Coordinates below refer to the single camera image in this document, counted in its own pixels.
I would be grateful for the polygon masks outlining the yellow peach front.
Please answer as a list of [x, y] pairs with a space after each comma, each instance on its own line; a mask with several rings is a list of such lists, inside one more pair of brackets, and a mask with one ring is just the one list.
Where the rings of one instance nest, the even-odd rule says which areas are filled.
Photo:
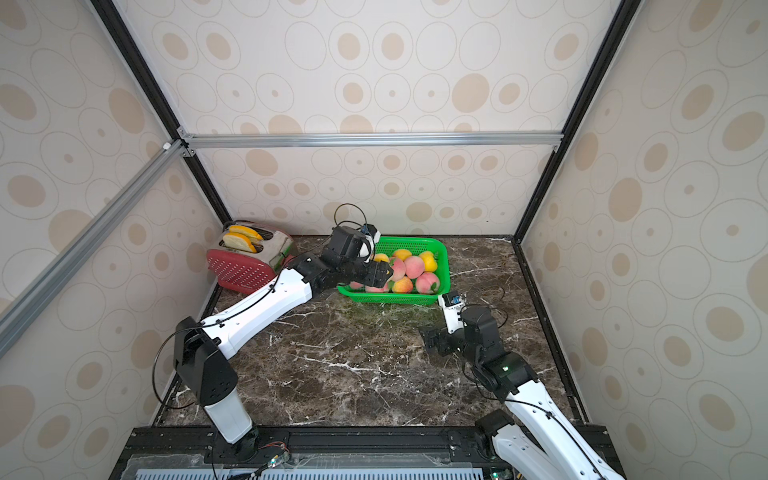
[[435, 272], [437, 270], [438, 264], [433, 252], [424, 251], [419, 254], [419, 257], [423, 261], [425, 272]]

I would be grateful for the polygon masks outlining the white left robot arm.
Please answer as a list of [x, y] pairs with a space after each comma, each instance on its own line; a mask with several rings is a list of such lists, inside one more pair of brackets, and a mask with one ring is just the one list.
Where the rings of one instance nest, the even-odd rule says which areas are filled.
[[177, 324], [175, 371], [227, 443], [256, 437], [230, 359], [283, 314], [326, 290], [351, 283], [385, 286], [394, 271], [375, 259], [380, 239], [381, 233], [368, 223], [356, 228], [337, 225], [320, 253], [290, 259], [275, 279], [219, 314]]

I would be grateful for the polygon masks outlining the orange wrinkled peach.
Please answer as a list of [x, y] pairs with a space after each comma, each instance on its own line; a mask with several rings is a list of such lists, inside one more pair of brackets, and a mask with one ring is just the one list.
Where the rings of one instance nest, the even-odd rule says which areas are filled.
[[406, 267], [404, 261], [400, 258], [393, 257], [390, 260], [390, 266], [393, 270], [393, 275], [391, 276], [392, 281], [397, 282], [406, 276]]

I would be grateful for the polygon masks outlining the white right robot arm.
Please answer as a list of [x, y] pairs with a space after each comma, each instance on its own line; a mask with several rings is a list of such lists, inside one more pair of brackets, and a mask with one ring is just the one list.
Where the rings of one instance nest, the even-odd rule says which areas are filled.
[[440, 304], [445, 326], [421, 332], [425, 347], [455, 354], [467, 378], [489, 392], [513, 422], [489, 434], [496, 456], [526, 479], [620, 479], [571, 424], [530, 364], [506, 350], [499, 326], [484, 305]]

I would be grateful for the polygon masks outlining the yellow red peach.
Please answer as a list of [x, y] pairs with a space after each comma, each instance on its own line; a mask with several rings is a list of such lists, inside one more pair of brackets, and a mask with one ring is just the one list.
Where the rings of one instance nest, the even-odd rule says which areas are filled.
[[412, 256], [412, 252], [407, 249], [398, 249], [392, 253], [392, 256], [400, 259], [401, 261], [405, 261]]

